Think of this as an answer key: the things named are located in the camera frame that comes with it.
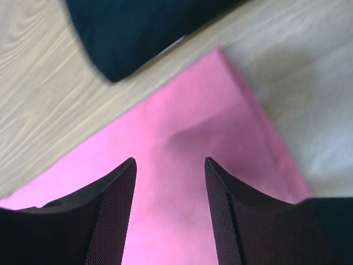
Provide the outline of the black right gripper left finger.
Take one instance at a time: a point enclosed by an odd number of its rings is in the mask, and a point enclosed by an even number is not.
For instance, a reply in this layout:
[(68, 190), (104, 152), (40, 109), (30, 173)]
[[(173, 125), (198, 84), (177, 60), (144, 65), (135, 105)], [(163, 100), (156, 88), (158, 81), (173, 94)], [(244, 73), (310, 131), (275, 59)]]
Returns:
[(136, 175), (128, 158), (43, 207), (1, 209), (1, 263), (121, 264)]

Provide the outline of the pink t shirt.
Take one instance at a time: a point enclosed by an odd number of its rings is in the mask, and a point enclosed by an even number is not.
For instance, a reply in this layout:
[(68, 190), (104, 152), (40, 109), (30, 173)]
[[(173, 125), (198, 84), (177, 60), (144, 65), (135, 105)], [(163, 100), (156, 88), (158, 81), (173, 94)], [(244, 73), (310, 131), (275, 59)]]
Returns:
[(207, 157), (283, 201), (312, 194), (247, 83), (214, 50), (2, 200), (1, 209), (43, 207), (133, 158), (137, 175), (121, 264), (217, 264)]

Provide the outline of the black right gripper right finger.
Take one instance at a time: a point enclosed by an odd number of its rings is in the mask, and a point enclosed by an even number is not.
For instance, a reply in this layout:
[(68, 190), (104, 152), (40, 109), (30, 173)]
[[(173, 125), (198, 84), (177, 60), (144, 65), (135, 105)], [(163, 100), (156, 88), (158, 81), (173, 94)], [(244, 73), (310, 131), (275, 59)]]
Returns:
[(290, 204), (205, 160), (219, 264), (351, 264), (352, 199)]

